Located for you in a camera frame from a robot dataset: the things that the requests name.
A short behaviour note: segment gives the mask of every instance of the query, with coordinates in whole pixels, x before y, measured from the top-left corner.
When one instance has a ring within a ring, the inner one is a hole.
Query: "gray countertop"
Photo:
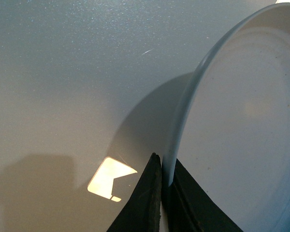
[[[199,62],[274,2],[1,0],[0,231],[105,231]],[[107,156],[138,171],[119,203],[87,192]]]

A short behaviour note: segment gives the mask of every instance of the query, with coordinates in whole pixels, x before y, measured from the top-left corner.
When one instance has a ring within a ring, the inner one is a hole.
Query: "plate surface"
[[[290,3],[228,32],[186,98],[177,158],[244,231],[290,230]]]

